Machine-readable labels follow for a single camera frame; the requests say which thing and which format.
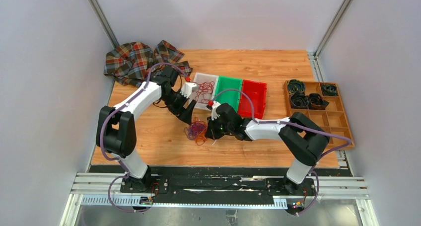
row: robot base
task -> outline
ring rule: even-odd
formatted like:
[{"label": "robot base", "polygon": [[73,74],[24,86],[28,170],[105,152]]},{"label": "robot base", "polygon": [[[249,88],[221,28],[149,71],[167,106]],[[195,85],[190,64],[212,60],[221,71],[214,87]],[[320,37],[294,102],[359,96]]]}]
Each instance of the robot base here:
[{"label": "robot base", "polygon": [[294,195],[304,197],[304,188],[307,191],[307,196],[314,196],[316,194],[314,180],[311,178],[305,178],[293,193],[291,193],[291,190],[285,188],[283,178],[267,178],[266,187],[268,189],[268,195],[272,196]]},{"label": "robot base", "polygon": [[166,194],[168,192],[168,178],[161,176],[150,176],[145,183],[140,179],[127,178],[123,179],[120,191],[122,193],[152,193],[152,186],[154,193],[159,189],[159,194]]}]

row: tangled rubber bands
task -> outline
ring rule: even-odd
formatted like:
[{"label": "tangled rubber bands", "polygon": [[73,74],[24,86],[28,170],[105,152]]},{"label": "tangled rubber bands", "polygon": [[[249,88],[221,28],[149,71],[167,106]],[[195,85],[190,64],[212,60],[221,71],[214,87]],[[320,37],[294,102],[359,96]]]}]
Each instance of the tangled rubber bands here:
[{"label": "tangled rubber bands", "polygon": [[202,145],[206,142],[205,133],[207,129],[208,126],[204,121],[194,117],[191,125],[184,129],[184,133],[188,139],[195,141],[197,145]]},{"label": "tangled rubber bands", "polygon": [[211,82],[203,82],[201,84],[197,83],[199,85],[199,90],[196,91],[196,97],[195,100],[198,103],[204,103],[207,104],[209,102],[209,100],[212,99],[212,93],[213,93],[213,88],[215,86],[215,82],[211,81]]}]

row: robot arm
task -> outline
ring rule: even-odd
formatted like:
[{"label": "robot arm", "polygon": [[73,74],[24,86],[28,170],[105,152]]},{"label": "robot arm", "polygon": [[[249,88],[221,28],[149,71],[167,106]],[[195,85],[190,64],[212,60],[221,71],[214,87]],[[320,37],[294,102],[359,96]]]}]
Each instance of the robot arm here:
[{"label": "robot arm", "polygon": [[299,188],[309,170],[317,164],[318,159],[329,143],[329,137],[281,124],[292,122],[314,130],[323,131],[304,114],[296,112],[291,117],[276,120],[258,120],[241,118],[229,104],[214,102],[211,117],[208,117],[206,137],[219,139],[225,135],[235,136],[241,141],[272,139],[284,141],[295,159],[288,169],[283,185],[291,194]]},{"label": "robot arm", "polygon": [[[139,179],[139,184],[149,185],[148,183],[145,183],[145,179],[143,179],[149,167],[135,151],[137,141],[135,121],[143,111],[153,102],[161,99],[164,101],[168,110],[178,119],[187,124],[191,124],[192,111],[196,102],[193,100],[187,108],[184,108],[184,104],[189,99],[191,93],[199,89],[199,86],[195,83],[186,82],[180,90],[174,91],[172,87],[174,86],[177,77],[178,73],[175,69],[172,67],[164,67],[162,71],[157,72],[152,76],[146,88],[146,82],[144,82],[140,88],[126,100],[114,107],[104,106],[99,113],[96,135],[96,144],[98,146],[101,128],[105,119],[115,109],[125,105],[125,107],[116,113],[107,123],[103,135],[104,149],[108,153],[118,156],[127,170],[129,170],[130,178]],[[130,103],[127,103],[136,95],[138,95],[136,98]],[[117,124],[119,124],[118,129],[113,128],[113,126]]]}]

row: green plastic bin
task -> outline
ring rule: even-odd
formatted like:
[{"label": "green plastic bin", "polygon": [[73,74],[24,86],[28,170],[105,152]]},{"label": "green plastic bin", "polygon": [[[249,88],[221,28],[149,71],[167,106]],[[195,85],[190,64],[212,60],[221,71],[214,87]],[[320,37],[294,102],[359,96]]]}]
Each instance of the green plastic bin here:
[{"label": "green plastic bin", "polygon": [[[225,76],[220,76],[218,79],[218,85],[216,86],[215,93],[218,94],[221,91],[229,88],[234,88],[241,90],[241,87],[243,85],[243,80],[238,78],[229,78]],[[238,111],[238,105],[240,104],[240,97],[241,93],[237,91],[227,91],[218,98],[216,98],[216,101],[219,103],[227,103],[231,105],[235,111]]]}]

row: tartan fabric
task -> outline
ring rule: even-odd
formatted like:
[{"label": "tartan fabric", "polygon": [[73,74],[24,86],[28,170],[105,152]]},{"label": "tartan fabric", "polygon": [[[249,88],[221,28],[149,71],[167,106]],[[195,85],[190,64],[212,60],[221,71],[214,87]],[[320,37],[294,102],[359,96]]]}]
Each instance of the tartan fabric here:
[{"label": "tartan fabric", "polygon": [[141,42],[123,44],[107,53],[104,75],[112,76],[122,85],[140,87],[147,76],[147,70],[159,62],[175,64],[187,75],[193,69],[187,61],[178,62],[184,56],[170,43],[162,40],[152,52],[152,49]]}]

